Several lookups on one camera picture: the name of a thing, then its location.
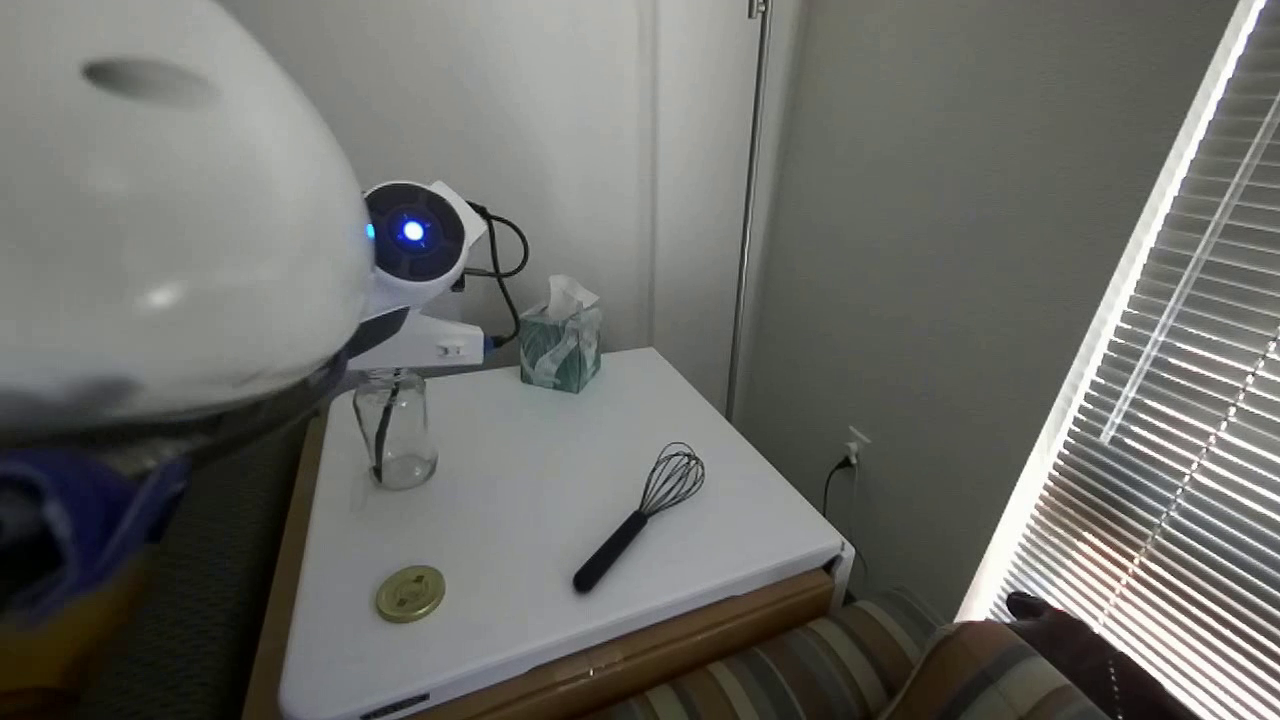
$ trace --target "window blinds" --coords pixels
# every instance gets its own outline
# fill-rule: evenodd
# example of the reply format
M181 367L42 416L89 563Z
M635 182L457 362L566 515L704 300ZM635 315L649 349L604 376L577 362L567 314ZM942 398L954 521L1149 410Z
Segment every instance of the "window blinds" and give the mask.
M1196 105L960 616L1024 590L1200 715L1280 715L1280 0Z

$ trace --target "electrical outlet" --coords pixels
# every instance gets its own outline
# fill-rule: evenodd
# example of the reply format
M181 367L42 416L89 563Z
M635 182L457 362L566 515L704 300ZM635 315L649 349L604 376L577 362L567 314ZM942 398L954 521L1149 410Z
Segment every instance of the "electrical outlet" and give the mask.
M847 423L847 440L845 440L847 464L861 464L861 455L865 455L867 445L871 445L871 436L861 434L856 423Z

